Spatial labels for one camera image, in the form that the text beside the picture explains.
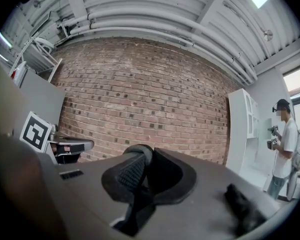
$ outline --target white shelving unit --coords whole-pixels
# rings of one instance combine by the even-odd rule
[[[38,37],[38,35],[39,33],[36,33],[24,44],[23,49],[19,53],[9,72],[9,76],[13,74],[18,67],[20,60],[22,60],[22,62],[26,62],[26,65],[37,74],[41,74],[46,71],[50,72],[48,82],[51,82],[57,68],[62,62],[62,58],[57,61],[54,57],[52,57],[50,53],[55,46],[49,41]]]
[[[242,176],[255,160],[259,137],[258,104],[244,89],[228,95],[230,144],[226,167]]]

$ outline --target man's hand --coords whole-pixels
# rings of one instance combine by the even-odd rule
[[[279,141],[281,141],[282,136],[280,135],[279,132],[275,131],[274,135],[278,137]]]
[[[272,150],[278,150],[279,147],[278,144],[272,144]]]

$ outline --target window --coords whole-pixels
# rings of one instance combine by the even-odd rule
[[[284,81],[289,93],[300,90],[300,69],[285,76]]]

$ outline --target white pipe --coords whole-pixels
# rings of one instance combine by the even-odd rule
[[[175,39],[177,41],[180,41],[180,42],[183,42],[189,46],[192,46],[193,48],[211,56],[213,59],[215,59],[216,61],[218,61],[219,63],[221,63],[222,65],[224,65],[226,68],[228,68],[233,74],[235,74],[239,79],[237,79],[235,76],[235,80],[238,81],[238,83],[242,83],[244,82],[246,85],[249,85],[247,83],[247,81],[241,76],[238,74],[237,71],[235,71],[231,66],[229,66],[228,64],[226,64],[223,60],[221,60],[220,58],[218,58],[217,56],[215,56],[214,54],[210,53],[209,51],[203,49],[202,47],[196,45],[196,44],[193,44],[183,38],[180,38],[180,37],[177,37],[175,35],[171,35],[171,34],[167,34],[167,33],[164,33],[164,32],[160,32],[158,30],[153,30],[153,29],[146,29],[146,28],[139,28],[139,27],[101,27],[101,28],[93,28],[93,29],[89,29],[89,30],[86,30],[86,31],[83,31],[83,32],[80,32],[80,33],[75,33],[75,34],[72,34],[72,35],[69,35],[69,39],[70,38],[73,38],[73,37],[76,37],[78,35],[83,35],[83,34],[87,34],[87,33],[93,33],[93,32],[101,32],[101,31],[139,31],[139,32],[144,32],[144,33],[151,33],[151,34],[156,34],[156,35],[160,35],[160,36],[163,36],[163,37],[167,37],[167,38],[171,38],[171,39]]]
[[[66,31],[65,25],[62,22],[61,22],[61,26],[62,26],[62,30],[65,34],[65,37],[67,38],[68,37],[68,32]]]
[[[97,23],[92,23],[88,26],[79,27],[76,29],[73,29],[70,31],[70,34],[74,35],[78,32],[85,32],[89,29],[96,29],[96,28],[104,28],[104,27],[122,27],[122,26],[132,26],[132,27],[150,27],[154,29],[162,29],[166,31],[171,31],[178,33],[182,36],[186,36],[192,40],[194,40],[197,43],[200,43],[205,48],[208,48],[209,50],[215,52],[216,54],[223,57],[229,64],[232,64],[238,72],[240,72],[250,83],[253,82],[253,80],[248,76],[248,74],[234,61],[232,57],[230,57],[226,52],[224,52],[222,49],[211,43],[210,41],[194,34],[190,33],[186,30],[180,29],[175,26],[171,26],[165,23],[158,23],[151,20],[145,20],[145,19],[111,19],[111,20],[104,20],[99,21]]]
[[[240,56],[240,54],[228,42],[222,39],[221,36],[217,35],[212,30],[208,29],[205,26],[200,25],[197,22],[194,22],[183,16],[173,14],[171,12],[166,12],[166,11],[151,9],[151,8],[139,8],[139,7],[113,8],[113,9],[99,10],[94,13],[89,13],[87,16],[81,16],[79,18],[69,19],[64,21],[63,24],[65,27],[67,27],[82,22],[84,20],[91,20],[94,18],[100,18],[100,17],[112,16],[112,15],[132,15],[132,14],[148,15],[148,16],[168,19],[174,22],[182,23],[194,29],[200,30],[203,34],[213,39],[215,42],[217,42],[218,44],[223,46],[227,51],[229,51],[234,57],[236,57],[239,60],[239,62],[244,66],[244,68],[246,68],[246,70],[249,71],[249,73],[253,76],[255,80],[258,79],[256,73],[251,69],[248,63]]]

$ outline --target brick wall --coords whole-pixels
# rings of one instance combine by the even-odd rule
[[[182,49],[137,38],[60,47],[52,83],[66,91],[60,131],[94,140],[82,161],[148,144],[224,164],[227,94],[239,87],[216,65]]]

